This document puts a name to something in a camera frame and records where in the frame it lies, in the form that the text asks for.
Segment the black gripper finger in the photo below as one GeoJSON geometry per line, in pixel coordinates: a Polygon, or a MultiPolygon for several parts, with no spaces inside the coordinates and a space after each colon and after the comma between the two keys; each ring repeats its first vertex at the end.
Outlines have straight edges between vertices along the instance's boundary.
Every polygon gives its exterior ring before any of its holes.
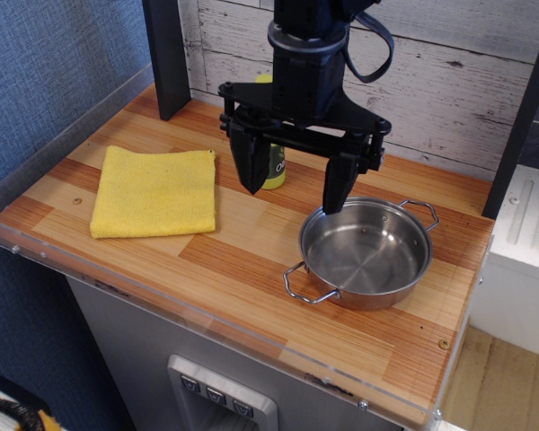
{"type": "Polygon", "coordinates": [[[231,127],[229,137],[239,180],[255,194],[269,174],[270,142],[262,132],[242,127],[231,127]]]}
{"type": "Polygon", "coordinates": [[[358,158],[354,154],[332,156],[326,166],[323,212],[339,213],[358,176],[358,158]]]}

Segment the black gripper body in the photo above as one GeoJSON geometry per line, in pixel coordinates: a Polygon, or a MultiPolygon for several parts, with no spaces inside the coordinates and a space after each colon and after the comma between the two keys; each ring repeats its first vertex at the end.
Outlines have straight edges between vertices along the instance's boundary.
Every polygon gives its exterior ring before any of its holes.
{"type": "Polygon", "coordinates": [[[273,47],[269,83],[225,82],[221,128],[260,131],[270,144],[330,159],[354,154],[358,171],[378,170],[391,123],[352,101],[343,90],[349,57],[349,31],[301,39],[283,30],[268,32],[273,47]]]}

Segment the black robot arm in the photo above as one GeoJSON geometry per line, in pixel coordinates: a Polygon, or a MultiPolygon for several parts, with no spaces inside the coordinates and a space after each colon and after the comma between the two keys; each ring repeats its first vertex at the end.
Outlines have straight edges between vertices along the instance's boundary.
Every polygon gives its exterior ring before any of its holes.
{"type": "Polygon", "coordinates": [[[241,184],[256,193],[269,175],[273,144],[328,158],[323,212],[341,211],[360,174],[378,170],[391,123],[352,101],[344,74],[353,21],[394,48],[391,33],[367,14],[369,1],[277,1],[268,27],[269,84],[226,82],[221,129],[230,140],[241,184]]]}

